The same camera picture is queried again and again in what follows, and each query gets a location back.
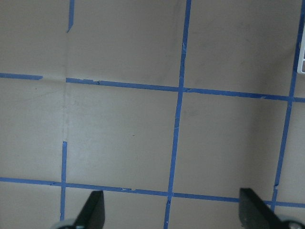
screw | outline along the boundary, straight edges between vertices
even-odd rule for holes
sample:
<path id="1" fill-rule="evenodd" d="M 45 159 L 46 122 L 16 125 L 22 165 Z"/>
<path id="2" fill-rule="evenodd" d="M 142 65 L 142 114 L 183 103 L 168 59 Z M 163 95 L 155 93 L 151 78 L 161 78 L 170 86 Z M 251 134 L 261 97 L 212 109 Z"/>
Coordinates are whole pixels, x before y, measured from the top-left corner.
<path id="1" fill-rule="evenodd" d="M 289 228 L 290 229 L 302 229 L 302 226 L 298 223 L 290 222 L 289 223 Z"/>

gray floor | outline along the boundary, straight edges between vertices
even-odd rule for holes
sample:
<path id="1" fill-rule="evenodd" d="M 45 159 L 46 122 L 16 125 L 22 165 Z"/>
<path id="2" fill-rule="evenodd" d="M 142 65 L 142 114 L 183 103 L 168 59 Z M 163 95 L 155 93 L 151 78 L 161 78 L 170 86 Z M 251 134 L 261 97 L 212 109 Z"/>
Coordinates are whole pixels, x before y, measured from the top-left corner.
<path id="1" fill-rule="evenodd" d="M 302 1 L 189 3 L 75 0 L 67 33 L 69 0 L 0 1 L 0 229 L 75 218 L 94 189 L 105 229 L 241 228 L 240 187 L 305 222 Z"/>

black object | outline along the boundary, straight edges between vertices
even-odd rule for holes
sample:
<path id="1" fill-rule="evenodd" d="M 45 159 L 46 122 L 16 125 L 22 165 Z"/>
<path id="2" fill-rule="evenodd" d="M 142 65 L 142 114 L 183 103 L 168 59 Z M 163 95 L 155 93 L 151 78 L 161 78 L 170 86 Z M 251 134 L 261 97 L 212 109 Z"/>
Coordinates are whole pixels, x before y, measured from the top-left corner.
<path id="1" fill-rule="evenodd" d="M 72 226 L 59 229 L 102 229 L 105 222 L 103 191 L 93 191 Z"/>
<path id="2" fill-rule="evenodd" d="M 250 188 L 240 189 L 239 219 L 245 229 L 305 229 L 300 222 L 282 222 Z"/>

blue tape grid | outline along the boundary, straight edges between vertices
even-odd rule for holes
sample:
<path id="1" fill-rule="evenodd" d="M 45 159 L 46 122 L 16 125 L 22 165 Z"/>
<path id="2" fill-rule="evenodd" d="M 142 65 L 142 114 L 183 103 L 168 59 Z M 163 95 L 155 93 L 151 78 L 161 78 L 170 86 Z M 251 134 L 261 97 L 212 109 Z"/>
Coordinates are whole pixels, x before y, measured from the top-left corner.
<path id="1" fill-rule="evenodd" d="M 290 202 L 276 201 L 277 187 L 278 187 L 279 182 L 280 182 L 281 170 L 282 170 L 282 165 L 283 165 L 283 161 L 284 161 L 285 145 L 286 145 L 286 141 L 287 141 L 287 135 L 288 135 L 292 105 L 293 105 L 293 102 L 299 102 L 299 103 L 304 103 L 305 102 L 305 98 L 294 97 L 295 82 L 296 82 L 296 75 L 297 75 L 297 73 L 296 73 L 297 60 L 298 60 L 298 55 L 299 55 L 298 44 L 302 39 L 302 33 L 303 33 L 304 15 L 305 15 L 305 0 L 302 0 L 301 18 L 300 18 L 300 23 L 299 23 L 297 44 L 296 44 L 296 49 L 295 49 L 295 60 L 294 60 L 294 67 L 293 67 L 293 75 L 292 75 L 292 80 L 291 80 L 291 84 L 290 84 L 289 96 L 272 95 L 272 94 L 244 93 L 244 92 L 232 92 L 232 91 L 199 89 L 199 88 L 184 88 L 184 86 L 183 86 L 183 84 L 184 84 L 184 65 L 185 65 L 186 49 L 187 49 L 187 38 L 188 38 L 188 26 L 189 26 L 189 19 L 190 19 L 190 9 L 191 9 L 191 0 L 187 0 L 186 10 L 185 10 L 184 30 L 183 30 L 183 44 L 182 44 L 182 54 L 181 54 L 180 75 L 179 75 L 179 87 L 147 85 L 147 84 L 137 84 L 137 83 L 120 83 L 120 82 L 110 82 L 110 81 L 80 80 L 80 79 L 66 78 L 67 83 L 81 83 L 81 84 L 93 84 L 93 85 L 103 85 L 103 86 L 114 86 L 114 87 L 125 87 L 125 88 L 136 88 L 136 89 L 148 89 L 148 90 L 178 92 L 177 107 L 176 107 L 176 114 L 175 114 L 175 124 L 174 124 L 174 134 L 173 134 L 173 149 L 172 149 L 172 158 L 171 158 L 171 169 L 170 169 L 169 185 L 168 185 L 168 191 L 167 192 L 153 191 L 153 190 L 142 190 L 142 189 L 132 190 L 130 188 L 122 188 L 122 187 L 106 187 L 106 186 L 66 183 L 67 142 L 63 142 L 63 144 L 62 144 L 61 182 L 31 180 L 31 179 L 17 179 L 17 178 L 8 178 L 8 177 L 0 177 L 0 181 L 1 182 L 13 182 L 13 183 L 49 185 L 49 186 L 59 186 L 59 187 L 61 187 L 61 207 L 60 207 L 61 216 L 60 216 L 60 220 L 64 220 L 65 189 L 66 189 L 66 187 L 95 189 L 95 190 L 114 191 L 114 192 L 125 192 L 125 193 L 136 193 L 136 194 L 146 194 L 146 195 L 155 195 L 155 196 L 164 196 L 164 197 L 167 197 L 168 201 L 167 201 L 166 209 L 165 209 L 165 217 L 164 217 L 163 228 L 167 229 L 168 228 L 168 222 L 169 222 L 169 216 L 170 216 L 170 207 L 171 207 L 172 197 L 204 199 L 204 200 L 212 200 L 212 201 L 225 201 L 225 202 L 234 202 L 234 203 L 237 203 L 239 201 L 239 199 L 237 199 L 237 198 L 205 196 L 205 195 L 195 195 L 195 194 L 185 194 L 185 193 L 174 193 L 173 192 L 175 161 L 176 161 L 176 155 L 177 155 L 180 113 L 181 113 L 183 93 L 200 93 L 200 94 L 213 94 L 213 95 L 222 95 L 222 96 L 236 96 L 236 97 L 244 97 L 244 98 L 270 99 L 270 100 L 287 101 L 287 110 L 286 110 L 286 115 L 285 115 L 285 124 L 284 124 L 284 129 L 283 129 L 283 135 L 282 135 L 282 141 L 281 141 L 281 147 L 280 147 L 280 154 L 279 154 L 278 165 L 277 165 L 276 176 L 275 176 L 275 182 L 274 182 L 274 193 L 273 193 L 272 200 L 271 201 L 265 201 L 265 203 L 271 205 L 272 210 L 275 209 L 275 206 L 305 208 L 305 204 L 303 204 L 303 203 L 290 203 Z M 73 20 L 74 20 L 74 0 L 70 0 L 69 26 L 68 26 L 68 31 L 67 32 L 69 32 L 69 30 L 72 28 Z M 0 78 L 40 80 L 43 77 L 39 76 L 39 75 L 0 73 Z"/>

vertical blue tape strip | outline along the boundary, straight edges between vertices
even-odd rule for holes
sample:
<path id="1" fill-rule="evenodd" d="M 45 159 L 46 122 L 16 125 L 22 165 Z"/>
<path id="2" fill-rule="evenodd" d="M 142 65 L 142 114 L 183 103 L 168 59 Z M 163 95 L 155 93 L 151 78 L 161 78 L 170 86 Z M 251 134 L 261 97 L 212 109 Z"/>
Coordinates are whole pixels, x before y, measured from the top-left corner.
<path id="1" fill-rule="evenodd" d="M 61 161 L 61 217 L 60 217 L 60 221 L 63 221 L 65 219 L 66 171 L 67 171 L 67 142 L 63 142 L 62 143 L 62 161 Z"/>
<path id="2" fill-rule="evenodd" d="M 21 79 L 21 80 L 41 80 L 43 78 L 43 76 L 42 75 L 0 73 L 0 78 Z"/>
<path id="3" fill-rule="evenodd" d="M 169 182 L 168 182 L 168 199 L 167 199 L 167 204 L 166 204 L 166 208 L 165 208 L 163 229 L 168 228 L 170 210 L 171 210 L 171 201 L 172 201 L 172 196 L 173 196 L 173 181 L 174 181 L 175 166 L 176 166 L 180 115 L 181 115 L 182 98 L 183 98 L 184 67 L 185 67 L 185 58 L 186 58 L 186 50 L 187 50 L 188 29 L 189 29 L 189 24 L 190 24 L 191 4 L 192 4 L 192 0 L 186 1 L 182 51 L 181 51 L 181 61 L 180 61 L 180 72 L 179 72 L 179 88 L 178 88 L 177 107 L 176 107 L 176 113 L 175 113 L 175 124 L 174 124 L 174 132 L 173 132 L 173 149 L 172 149 L 170 176 L 169 176 Z"/>
<path id="4" fill-rule="evenodd" d="M 275 182 L 274 182 L 274 188 L 273 188 L 273 195 L 272 195 L 272 204 L 271 204 L 271 210 L 272 211 L 275 210 L 275 206 L 276 206 L 278 185 L 279 185 L 280 179 L 281 179 L 281 172 L 282 172 L 282 166 L 283 166 L 284 155 L 285 155 L 285 147 L 286 147 L 286 142 L 287 142 L 287 135 L 288 135 L 290 117 L 291 117 L 291 110 L 292 110 L 292 105 L 293 105 L 292 101 L 293 101 L 294 94 L 295 94 L 297 64 L 298 64 L 298 58 L 299 58 L 299 54 L 300 54 L 299 43 L 302 41 L 302 34 L 303 34 L 303 29 L 304 29 L 304 14 L 305 14 L 305 0 L 302 0 L 301 16 L 300 16 L 298 36 L 297 36 L 296 47 L 295 47 L 295 59 L 294 59 L 292 79 L 291 79 L 290 91 L 289 91 L 289 97 L 292 100 L 287 102 L 287 110 L 286 110 L 286 117 L 285 117 L 285 124 L 284 124 L 281 148 L 280 148 L 280 155 L 279 155 L 279 158 L 278 158 L 276 175 L 275 175 Z"/>
<path id="5" fill-rule="evenodd" d="M 70 29 L 72 28 L 73 24 L 74 24 L 74 0 L 70 0 L 69 3 L 69 24 L 68 24 L 68 30 L 67 32 L 70 31 Z"/>

